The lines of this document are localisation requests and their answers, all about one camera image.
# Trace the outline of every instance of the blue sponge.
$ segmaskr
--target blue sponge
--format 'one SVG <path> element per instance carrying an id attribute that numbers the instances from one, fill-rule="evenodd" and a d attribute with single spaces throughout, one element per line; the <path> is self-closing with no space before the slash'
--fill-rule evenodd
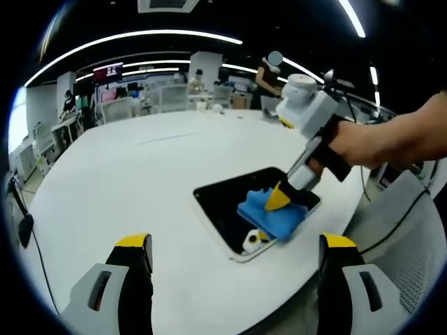
<path id="1" fill-rule="evenodd" d="M 237 213 L 252 225 L 266 232 L 270 239 L 277 238 L 278 241 L 287 241 L 292 237 L 297 226 L 304 221 L 307 208 L 288 204 L 276 211 L 266 211 L 265 203 L 272 191 L 272 188 L 267 192 L 249 191 L 247 200 L 237 206 Z"/>

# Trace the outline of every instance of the human arm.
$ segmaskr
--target human arm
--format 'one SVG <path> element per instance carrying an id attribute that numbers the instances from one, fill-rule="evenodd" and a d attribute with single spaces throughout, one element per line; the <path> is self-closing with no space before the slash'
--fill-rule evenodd
<path id="1" fill-rule="evenodd" d="M 256 79 L 255 79 L 256 84 L 258 84 L 262 88 L 268 90 L 271 94 L 274 94 L 275 96 L 280 96 L 281 95 L 280 90 L 275 89 L 273 86 L 269 85 L 267 82 L 264 81 L 264 79 L 263 79 L 264 72 L 265 72 L 265 69 L 262 66 L 259 66 L 258 72 L 256 74 Z"/>
<path id="2" fill-rule="evenodd" d="M 192 91 L 196 90 L 196 83 L 194 82 L 194 79 L 189 80 L 188 88 Z"/>
<path id="3" fill-rule="evenodd" d="M 67 112 L 64 110 L 64 111 L 58 116 L 58 118 L 59 118 L 59 123 L 60 123 L 60 122 L 63 122 L 64 119 L 66 118 L 66 116 L 67 116 Z"/>
<path id="4" fill-rule="evenodd" d="M 375 168 L 385 162 L 415 163 L 447 156 L 447 95 L 436 94 L 419 110 L 384 124 L 343 121 L 329 146 L 349 165 Z M 318 162 L 309 166 L 322 171 Z"/>

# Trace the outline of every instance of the white chair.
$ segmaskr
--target white chair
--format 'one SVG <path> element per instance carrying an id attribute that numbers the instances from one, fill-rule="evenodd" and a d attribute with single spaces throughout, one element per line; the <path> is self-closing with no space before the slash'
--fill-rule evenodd
<path id="1" fill-rule="evenodd" d="M 231 108 L 232 87 L 214 85 L 212 90 L 211 105 L 220 104 L 223 108 Z"/>
<path id="2" fill-rule="evenodd" d="M 278 114 L 276 113 L 277 106 L 279 104 L 278 98 L 272 98 L 270 96 L 261 96 L 261 108 L 263 110 L 263 114 L 268 117 L 275 117 Z"/>
<path id="3" fill-rule="evenodd" d="M 36 140 L 34 154 L 37 157 L 44 156 L 47 151 L 54 149 L 54 142 L 51 135 L 50 124 L 38 124 L 34 129 L 34 138 Z"/>
<path id="4" fill-rule="evenodd" d="M 368 207 L 355 214 L 346 236 L 360 251 L 369 248 L 396 227 L 423 191 L 410 171 L 403 172 Z M 443 225 L 430 195 L 422 195 L 394 233 L 363 257 L 399 288 L 400 304 L 408 314 L 415 313 L 447 259 Z"/>
<path id="5" fill-rule="evenodd" d="M 185 84 L 159 87 L 159 112 L 185 111 L 188 105 L 188 86 Z"/>
<path id="6" fill-rule="evenodd" d="M 132 118 L 132 99 L 132 97 L 126 97 L 101 103 L 104 124 Z"/>

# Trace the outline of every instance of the round white table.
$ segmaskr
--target round white table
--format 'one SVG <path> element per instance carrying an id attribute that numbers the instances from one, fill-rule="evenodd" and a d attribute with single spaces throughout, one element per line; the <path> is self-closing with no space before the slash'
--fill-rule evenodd
<path id="1" fill-rule="evenodd" d="M 30 209 L 58 309 L 118 240 L 148 232 L 154 334 L 239 334 L 260 322 L 317 270 L 318 236 L 345 231 L 362 195 L 360 169 L 343 183 L 325 171 L 314 189 L 321 206 L 296 236 L 247 263 L 228 259 L 210 236 L 193 190 L 270 166 L 287 171 L 305 142 L 260 111 L 156 114 L 85 132 Z M 51 305 L 33 239 L 22 258 Z"/>

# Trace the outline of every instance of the computer monitor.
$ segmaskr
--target computer monitor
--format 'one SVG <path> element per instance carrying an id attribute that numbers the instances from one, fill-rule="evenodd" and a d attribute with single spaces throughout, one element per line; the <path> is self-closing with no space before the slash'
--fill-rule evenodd
<path id="1" fill-rule="evenodd" d="M 127 90 L 128 91 L 137 91 L 138 90 L 138 83 L 137 82 L 131 82 L 130 84 L 127 84 Z"/>
<path id="2" fill-rule="evenodd" d="M 83 107 L 89 107 L 88 96 L 76 96 L 75 97 L 76 109 L 81 110 Z"/>
<path id="3" fill-rule="evenodd" d="M 122 79 L 123 63 L 115 63 L 101 66 L 93 70 L 93 82 L 95 84 L 107 84 Z"/>
<path id="4" fill-rule="evenodd" d="M 89 96 L 94 93 L 94 85 L 89 78 L 80 80 L 73 85 L 74 96 Z"/>
<path id="5" fill-rule="evenodd" d="M 239 92 L 247 92 L 247 86 L 246 84 L 241 84 L 239 82 L 235 82 L 235 89 Z"/>

